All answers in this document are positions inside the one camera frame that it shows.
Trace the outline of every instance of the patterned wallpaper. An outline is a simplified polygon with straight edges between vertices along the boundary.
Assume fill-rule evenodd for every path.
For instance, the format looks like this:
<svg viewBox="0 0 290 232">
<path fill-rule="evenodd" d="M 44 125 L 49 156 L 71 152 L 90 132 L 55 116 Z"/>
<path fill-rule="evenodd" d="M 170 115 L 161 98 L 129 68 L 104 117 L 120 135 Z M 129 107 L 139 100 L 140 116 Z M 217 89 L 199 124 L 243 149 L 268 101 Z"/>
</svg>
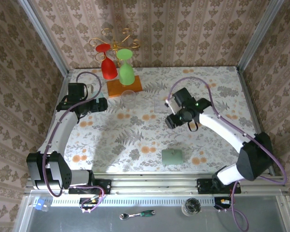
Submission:
<svg viewBox="0 0 290 232">
<path fill-rule="evenodd" d="M 245 74 L 259 122 L 287 171 L 290 193 L 290 0 L 285 0 Z"/>
<path fill-rule="evenodd" d="M 0 231 L 11 231 L 62 76 L 15 0 L 0 0 Z"/>
<path fill-rule="evenodd" d="M 70 69 L 100 67 L 88 44 L 125 27 L 134 67 L 236 66 L 268 0 L 31 0 Z"/>
</svg>

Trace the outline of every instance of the wine glass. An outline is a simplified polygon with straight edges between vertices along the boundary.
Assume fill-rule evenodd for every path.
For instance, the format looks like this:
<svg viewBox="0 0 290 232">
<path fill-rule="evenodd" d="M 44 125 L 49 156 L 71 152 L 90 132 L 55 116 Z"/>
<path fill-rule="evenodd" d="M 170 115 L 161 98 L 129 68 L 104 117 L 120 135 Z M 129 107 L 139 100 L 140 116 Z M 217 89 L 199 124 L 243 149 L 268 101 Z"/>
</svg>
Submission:
<svg viewBox="0 0 290 232">
<path fill-rule="evenodd" d="M 114 62 L 106 56 L 106 51 L 110 50 L 111 46 L 108 43 L 100 44 L 96 47 L 97 52 L 103 52 L 105 59 L 102 61 L 101 70 L 104 79 L 112 80 L 117 77 L 117 68 Z"/>
<path fill-rule="evenodd" d="M 119 68 L 119 81 L 125 86 L 129 86 L 134 83 L 134 71 L 130 64 L 126 60 L 132 57 L 132 51 L 129 49 L 120 49 L 117 52 L 117 58 L 124 61 L 123 65 Z"/>
</svg>

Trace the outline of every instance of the floral tablecloth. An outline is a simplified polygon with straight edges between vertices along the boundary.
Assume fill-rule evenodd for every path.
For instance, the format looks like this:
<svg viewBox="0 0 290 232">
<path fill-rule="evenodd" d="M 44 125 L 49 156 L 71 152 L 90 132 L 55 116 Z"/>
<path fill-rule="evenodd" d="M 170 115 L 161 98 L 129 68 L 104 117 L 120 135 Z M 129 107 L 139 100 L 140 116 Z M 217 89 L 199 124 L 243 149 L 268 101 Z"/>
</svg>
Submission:
<svg viewBox="0 0 290 232">
<path fill-rule="evenodd" d="M 106 80 L 99 69 L 74 70 L 71 82 L 82 71 L 101 77 L 102 92 L 108 99 L 105 112 L 82 118 L 69 137 L 65 160 L 71 169 L 94 172 L 185 171 L 214 172 L 237 160 L 238 154 L 223 138 L 202 125 L 197 132 L 188 127 L 168 129 L 164 120 L 170 113 L 163 104 L 171 86 L 185 76 L 197 76 L 210 84 L 216 108 L 245 130 L 254 131 L 250 113 L 235 67 L 136 68 L 143 91 L 137 93 L 136 107 L 126 109 L 120 97 L 108 98 Z M 98 82 L 83 74 L 79 82 Z M 207 98 L 207 89 L 195 80 L 181 82 L 174 90 L 186 87 L 198 100 Z M 161 151 L 181 149 L 184 163 L 162 165 Z"/>
</svg>

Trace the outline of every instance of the orange wooden base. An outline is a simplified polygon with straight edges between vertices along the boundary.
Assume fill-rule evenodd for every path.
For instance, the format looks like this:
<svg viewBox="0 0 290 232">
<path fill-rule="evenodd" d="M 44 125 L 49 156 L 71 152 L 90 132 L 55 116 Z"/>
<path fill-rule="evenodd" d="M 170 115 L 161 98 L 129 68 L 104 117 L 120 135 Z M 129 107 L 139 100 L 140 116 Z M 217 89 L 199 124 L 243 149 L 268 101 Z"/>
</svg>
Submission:
<svg viewBox="0 0 290 232">
<path fill-rule="evenodd" d="M 122 85 L 119 80 L 114 81 L 108 81 L 107 84 L 107 90 L 108 90 L 108 96 L 110 98 L 118 97 L 122 94 L 123 91 L 126 90 L 132 90 L 135 93 L 143 91 L 141 80 L 139 76 L 135 76 L 135 81 L 132 85 L 124 86 Z"/>
</svg>

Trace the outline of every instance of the gray floor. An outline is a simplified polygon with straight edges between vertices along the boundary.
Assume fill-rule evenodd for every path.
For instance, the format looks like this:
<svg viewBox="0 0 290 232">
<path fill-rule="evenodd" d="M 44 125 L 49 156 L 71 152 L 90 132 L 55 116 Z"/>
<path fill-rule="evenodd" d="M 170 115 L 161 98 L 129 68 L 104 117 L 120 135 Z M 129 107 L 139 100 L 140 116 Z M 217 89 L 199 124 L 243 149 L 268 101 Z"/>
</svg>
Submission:
<svg viewBox="0 0 290 232">
<path fill-rule="evenodd" d="M 235 208 L 248 218 L 250 232 L 284 232 L 275 197 L 240 197 Z M 121 213 L 138 213 L 154 209 L 153 217 L 136 217 L 125 221 Z M 33 211 L 29 232 L 237 232 L 232 213 L 217 213 L 203 208 L 194 217 L 183 215 L 180 207 L 98 207 L 83 214 L 77 207 L 51 207 L 48 212 Z"/>
</svg>

